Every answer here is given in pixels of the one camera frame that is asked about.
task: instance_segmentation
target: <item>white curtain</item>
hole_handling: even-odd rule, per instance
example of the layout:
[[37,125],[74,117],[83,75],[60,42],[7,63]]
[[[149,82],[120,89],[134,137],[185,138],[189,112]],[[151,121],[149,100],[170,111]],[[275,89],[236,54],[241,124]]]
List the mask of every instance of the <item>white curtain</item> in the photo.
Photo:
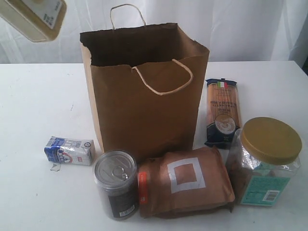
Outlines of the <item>white curtain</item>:
[[[32,43],[0,19],[0,63],[81,63],[79,33],[111,29],[110,8],[139,7],[147,24],[176,22],[210,49],[210,61],[295,60],[308,55],[308,0],[66,0],[59,37]],[[113,11],[115,26],[141,26],[129,6]]]

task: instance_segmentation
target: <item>dark can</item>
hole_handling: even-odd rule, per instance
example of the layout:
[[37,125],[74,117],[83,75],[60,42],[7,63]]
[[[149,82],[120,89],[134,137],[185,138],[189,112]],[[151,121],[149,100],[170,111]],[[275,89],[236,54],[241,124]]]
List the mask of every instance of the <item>dark can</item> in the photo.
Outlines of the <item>dark can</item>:
[[138,208],[138,181],[135,159],[124,151],[104,153],[94,166],[103,209],[116,220],[127,219]]

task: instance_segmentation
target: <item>orange label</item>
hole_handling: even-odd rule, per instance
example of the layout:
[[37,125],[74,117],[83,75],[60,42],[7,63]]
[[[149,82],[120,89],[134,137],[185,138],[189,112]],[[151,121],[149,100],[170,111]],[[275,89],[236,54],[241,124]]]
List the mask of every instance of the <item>orange label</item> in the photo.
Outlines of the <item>orange label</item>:
[[139,173],[138,187],[139,187],[139,204],[145,205],[148,203],[148,187],[146,184],[146,172]]

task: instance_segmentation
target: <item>italian flag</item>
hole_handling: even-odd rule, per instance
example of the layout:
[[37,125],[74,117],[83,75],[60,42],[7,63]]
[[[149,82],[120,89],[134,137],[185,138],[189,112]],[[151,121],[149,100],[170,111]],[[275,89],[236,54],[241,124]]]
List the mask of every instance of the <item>italian flag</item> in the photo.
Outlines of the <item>italian flag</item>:
[[227,85],[226,82],[218,82],[218,83],[217,83],[217,86],[218,86],[219,88],[228,88],[228,85]]

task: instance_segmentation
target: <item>spaghetti package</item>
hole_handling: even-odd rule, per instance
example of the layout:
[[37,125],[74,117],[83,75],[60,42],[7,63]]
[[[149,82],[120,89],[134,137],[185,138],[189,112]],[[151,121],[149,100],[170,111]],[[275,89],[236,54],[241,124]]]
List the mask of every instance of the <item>spaghetti package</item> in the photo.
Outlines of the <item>spaghetti package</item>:
[[235,81],[207,80],[206,131],[208,146],[228,148],[234,133],[242,126]]

